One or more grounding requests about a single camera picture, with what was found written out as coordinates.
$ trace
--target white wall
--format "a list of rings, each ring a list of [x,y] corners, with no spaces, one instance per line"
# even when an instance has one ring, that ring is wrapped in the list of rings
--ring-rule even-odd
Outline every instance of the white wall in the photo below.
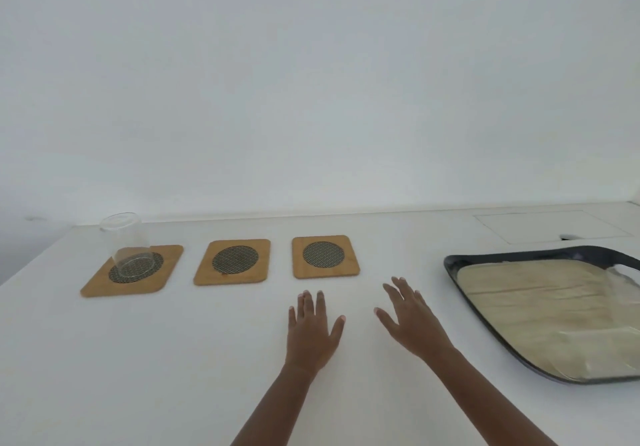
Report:
[[[118,211],[628,200],[639,11],[0,0],[0,281],[68,223]]]

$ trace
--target tray rim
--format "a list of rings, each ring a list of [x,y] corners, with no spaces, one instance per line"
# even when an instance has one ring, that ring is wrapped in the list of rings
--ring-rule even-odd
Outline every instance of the tray rim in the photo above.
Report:
[[[589,259],[590,253],[601,253],[602,260],[594,262],[593,259]],[[518,359],[525,367],[534,372],[554,380],[556,382],[572,384],[572,385],[594,385],[594,384],[611,384],[621,382],[631,382],[640,380],[640,372],[636,375],[623,376],[623,377],[600,377],[597,379],[585,379],[577,380],[570,379],[568,377],[559,377],[553,375],[545,370],[540,369],[537,365],[534,365],[528,361],[523,355],[521,355],[508,341],[500,335],[500,333],[493,328],[493,325],[484,317],[484,315],[476,308],[476,306],[468,298],[465,291],[458,284],[458,272],[463,267],[473,264],[490,264],[500,262],[523,262],[534,260],[547,260],[547,259],[570,259],[580,260],[587,262],[588,264],[596,265],[600,269],[607,269],[615,264],[624,264],[640,271],[640,260],[624,254],[620,251],[609,249],[601,246],[571,246],[561,247],[556,249],[541,249],[538,251],[515,251],[493,254],[452,254],[444,258],[444,267],[449,274],[449,277],[453,281],[458,291],[467,302],[467,305],[476,314],[484,326],[491,332],[491,334],[500,342],[500,344],[507,349],[515,358]]]

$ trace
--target upside-down glass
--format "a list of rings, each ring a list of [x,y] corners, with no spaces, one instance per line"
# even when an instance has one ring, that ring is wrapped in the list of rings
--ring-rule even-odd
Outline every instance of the upside-down glass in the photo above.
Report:
[[[142,221],[136,214],[126,212],[109,216],[100,222],[100,232],[122,276],[136,278],[153,267],[154,256]]]

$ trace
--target forearm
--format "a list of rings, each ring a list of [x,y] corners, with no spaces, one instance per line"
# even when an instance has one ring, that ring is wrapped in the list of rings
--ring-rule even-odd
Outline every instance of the forearm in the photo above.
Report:
[[[312,380],[285,365],[231,446],[285,446]]]
[[[556,446],[458,351],[428,365],[489,446]]]

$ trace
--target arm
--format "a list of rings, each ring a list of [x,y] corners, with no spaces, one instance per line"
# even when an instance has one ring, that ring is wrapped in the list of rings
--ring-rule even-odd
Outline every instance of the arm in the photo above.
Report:
[[[340,316],[329,335],[323,292],[318,292],[315,311],[308,291],[298,295],[297,319],[289,308],[284,367],[231,446],[287,444],[311,382],[338,348],[344,321]]]
[[[478,372],[452,345],[418,290],[404,278],[392,278],[397,289],[383,285],[398,323],[387,312],[374,312],[393,338],[436,373],[490,446],[556,446],[522,412]]]

